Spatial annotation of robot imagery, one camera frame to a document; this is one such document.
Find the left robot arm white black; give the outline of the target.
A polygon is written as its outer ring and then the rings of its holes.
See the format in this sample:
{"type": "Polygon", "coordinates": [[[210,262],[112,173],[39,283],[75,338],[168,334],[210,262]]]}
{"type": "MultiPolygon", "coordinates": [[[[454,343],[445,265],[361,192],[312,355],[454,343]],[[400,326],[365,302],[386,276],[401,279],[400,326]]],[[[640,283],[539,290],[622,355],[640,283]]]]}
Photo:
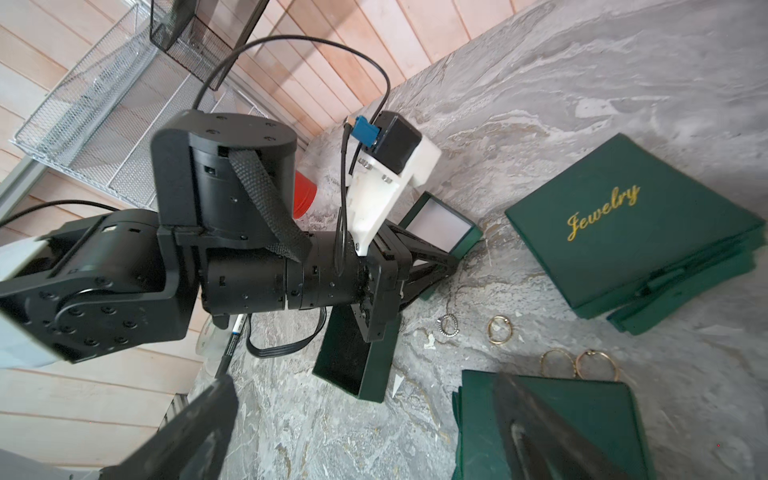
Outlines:
{"type": "Polygon", "coordinates": [[[457,267],[389,222],[368,246],[292,216],[296,133],[278,121],[186,110],[151,141],[156,210],[64,224],[1,249],[1,365],[79,363],[184,338],[218,319],[350,306],[366,342],[457,267]]]}

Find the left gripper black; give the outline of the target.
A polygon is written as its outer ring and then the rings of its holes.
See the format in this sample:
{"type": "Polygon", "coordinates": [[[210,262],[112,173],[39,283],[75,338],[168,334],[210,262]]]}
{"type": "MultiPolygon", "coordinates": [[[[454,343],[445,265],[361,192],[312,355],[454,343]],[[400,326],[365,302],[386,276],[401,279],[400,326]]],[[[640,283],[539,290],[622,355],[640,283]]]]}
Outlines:
{"type": "Polygon", "coordinates": [[[378,342],[409,306],[427,290],[452,276],[459,260],[431,243],[386,221],[390,230],[374,237],[362,265],[359,297],[351,308],[365,342],[378,342]]]}

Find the jewelry box lid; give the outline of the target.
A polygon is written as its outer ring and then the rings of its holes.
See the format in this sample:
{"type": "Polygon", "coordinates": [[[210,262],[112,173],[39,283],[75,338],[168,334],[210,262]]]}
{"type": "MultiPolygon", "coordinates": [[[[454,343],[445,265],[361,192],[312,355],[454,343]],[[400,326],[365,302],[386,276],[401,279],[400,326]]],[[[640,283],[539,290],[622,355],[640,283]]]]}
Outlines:
{"type": "Polygon", "coordinates": [[[449,254],[456,264],[483,237],[474,222],[429,192],[421,194],[398,226],[449,254]]]}

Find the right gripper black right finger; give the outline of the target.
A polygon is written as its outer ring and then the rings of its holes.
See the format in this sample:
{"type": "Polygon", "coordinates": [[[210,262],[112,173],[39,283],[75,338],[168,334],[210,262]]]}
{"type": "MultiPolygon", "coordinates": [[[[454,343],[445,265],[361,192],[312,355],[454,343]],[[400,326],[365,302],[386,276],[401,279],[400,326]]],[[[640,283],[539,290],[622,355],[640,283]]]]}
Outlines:
{"type": "Polygon", "coordinates": [[[521,479],[628,479],[517,376],[493,384],[493,406],[510,472],[521,479]]]}

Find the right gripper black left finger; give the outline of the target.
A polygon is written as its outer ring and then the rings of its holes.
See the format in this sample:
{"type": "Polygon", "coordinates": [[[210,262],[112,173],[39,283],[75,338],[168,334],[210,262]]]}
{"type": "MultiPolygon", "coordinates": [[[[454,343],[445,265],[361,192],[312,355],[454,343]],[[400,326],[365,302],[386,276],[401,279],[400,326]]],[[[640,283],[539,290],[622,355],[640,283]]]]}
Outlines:
{"type": "Polygon", "coordinates": [[[238,398],[229,375],[215,380],[183,411],[102,479],[217,479],[234,429],[238,398]]]}

